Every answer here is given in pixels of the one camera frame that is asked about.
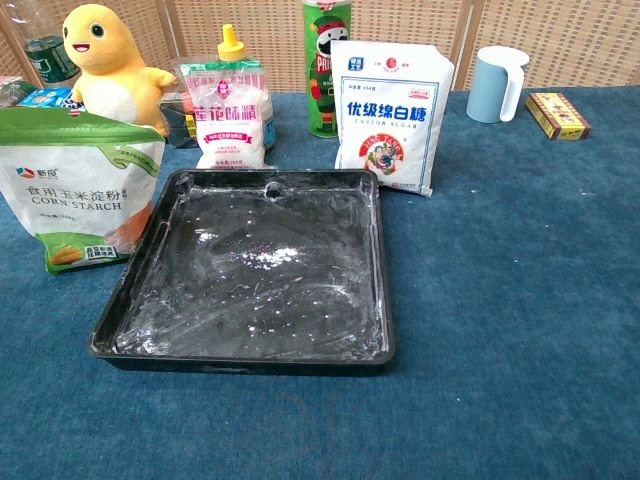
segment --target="pringles can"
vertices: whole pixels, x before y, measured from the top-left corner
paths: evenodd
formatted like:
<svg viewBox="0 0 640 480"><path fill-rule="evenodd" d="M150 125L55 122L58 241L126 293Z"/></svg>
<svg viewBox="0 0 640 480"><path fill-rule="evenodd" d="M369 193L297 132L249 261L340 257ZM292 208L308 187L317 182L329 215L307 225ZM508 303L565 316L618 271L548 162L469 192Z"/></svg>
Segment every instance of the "pringles can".
<svg viewBox="0 0 640 480"><path fill-rule="evenodd" d="M336 104L331 73L331 41L348 40L353 0L302 0L309 130L336 137Z"/></svg>

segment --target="yellow plush toy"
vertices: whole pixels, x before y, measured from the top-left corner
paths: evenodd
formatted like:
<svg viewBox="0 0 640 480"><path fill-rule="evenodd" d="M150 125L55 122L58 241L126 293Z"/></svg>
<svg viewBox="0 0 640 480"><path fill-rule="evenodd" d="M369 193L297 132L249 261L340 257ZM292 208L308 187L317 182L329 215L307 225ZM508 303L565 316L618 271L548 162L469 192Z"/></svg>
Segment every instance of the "yellow plush toy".
<svg viewBox="0 0 640 480"><path fill-rule="evenodd" d="M72 98L87 111L122 122L151 125L166 135L158 101L176 77L147 67L131 32L102 5L82 5L65 19L62 33L69 58L82 75Z"/></svg>

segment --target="mug handle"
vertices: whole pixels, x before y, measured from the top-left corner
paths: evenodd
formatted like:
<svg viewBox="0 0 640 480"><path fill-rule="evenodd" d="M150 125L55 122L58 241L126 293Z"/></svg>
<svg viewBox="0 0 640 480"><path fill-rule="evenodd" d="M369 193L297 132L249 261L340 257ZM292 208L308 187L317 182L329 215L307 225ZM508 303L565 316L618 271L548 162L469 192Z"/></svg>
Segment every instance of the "mug handle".
<svg viewBox="0 0 640 480"><path fill-rule="evenodd" d="M504 100L500 109L500 120L509 122L516 114L518 100L524 85L524 70L519 65L505 66L507 71L507 89L504 92Z"/></svg>

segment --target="woven screen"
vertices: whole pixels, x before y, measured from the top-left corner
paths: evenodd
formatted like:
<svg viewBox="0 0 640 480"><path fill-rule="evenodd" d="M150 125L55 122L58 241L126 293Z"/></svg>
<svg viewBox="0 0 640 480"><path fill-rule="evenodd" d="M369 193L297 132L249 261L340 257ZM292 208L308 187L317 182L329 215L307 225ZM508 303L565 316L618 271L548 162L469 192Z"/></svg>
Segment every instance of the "woven screen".
<svg viewBox="0 0 640 480"><path fill-rule="evenodd" d="M13 50L9 47L7 37L0 32L0 76L2 75L24 75L24 73Z"/></svg>
<svg viewBox="0 0 640 480"><path fill-rule="evenodd" d="M160 13L155 2L151 0L99 0L95 2L82 0L48 0L47 8L60 24L78 5L100 3L111 8L127 24L140 53L149 66L169 69L171 54L163 35Z"/></svg>
<svg viewBox="0 0 640 480"><path fill-rule="evenodd" d="M640 67L640 2L486 0L472 45L457 87L470 87L476 53L487 45L530 55L527 86L625 85Z"/></svg>
<svg viewBox="0 0 640 480"><path fill-rule="evenodd" d="M173 0L174 28L184 54L216 54L222 25L232 23L250 56L264 63L269 88L304 91L305 68L300 0ZM463 0L359 0L353 39L432 43L451 56Z"/></svg>

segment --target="plastic tray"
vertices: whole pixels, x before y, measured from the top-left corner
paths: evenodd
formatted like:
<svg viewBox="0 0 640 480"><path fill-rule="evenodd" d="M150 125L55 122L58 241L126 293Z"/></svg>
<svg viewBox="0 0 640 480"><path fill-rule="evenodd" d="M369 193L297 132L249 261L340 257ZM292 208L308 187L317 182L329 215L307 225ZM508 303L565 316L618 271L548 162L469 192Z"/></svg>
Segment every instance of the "plastic tray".
<svg viewBox="0 0 640 480"><path fill-rule="evenodd" d="M367 171L180 170L90 351L122 369L373 374L393 357Z"/></svg>

